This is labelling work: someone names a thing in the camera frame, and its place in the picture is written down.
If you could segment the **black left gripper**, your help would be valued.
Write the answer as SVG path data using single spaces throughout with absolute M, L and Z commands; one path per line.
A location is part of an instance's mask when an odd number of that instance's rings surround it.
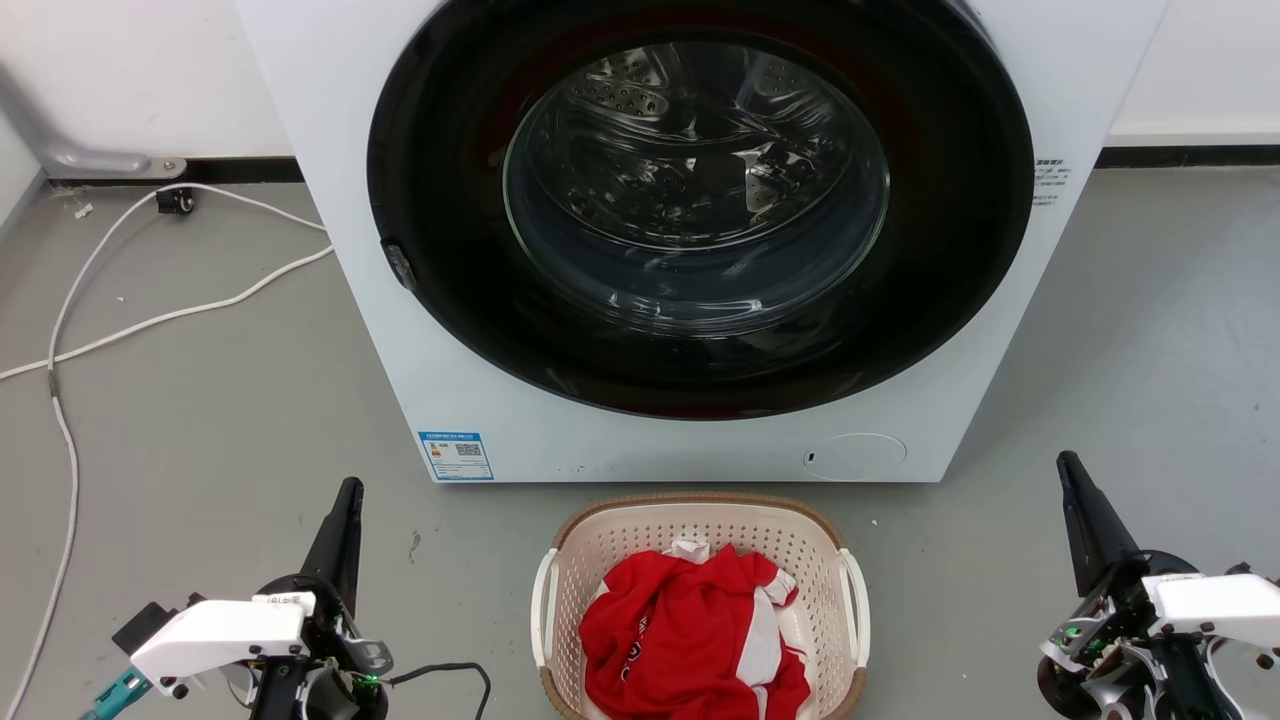
M 261 588 L 265 596 L 310 593 L 298 648 L 259 653 L 252 719 L 385 719 L 381 675 L 390 652 L 355 628 L 362 541 L 364 483 L 346 478 L 301 568 Z

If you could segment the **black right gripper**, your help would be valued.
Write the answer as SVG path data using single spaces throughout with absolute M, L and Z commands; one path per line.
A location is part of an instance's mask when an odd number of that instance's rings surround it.
M 1140 550 L 1078 454 L 1057 456 L 1062 514 L 1080 605 L 1041 646 L 1037 687 L 1065 719 L 1239 719 L 1212 667 L 1226 644 L 1210 626 L 1156 621 L 1144 580 L 1193 571 L 1183 559 Z

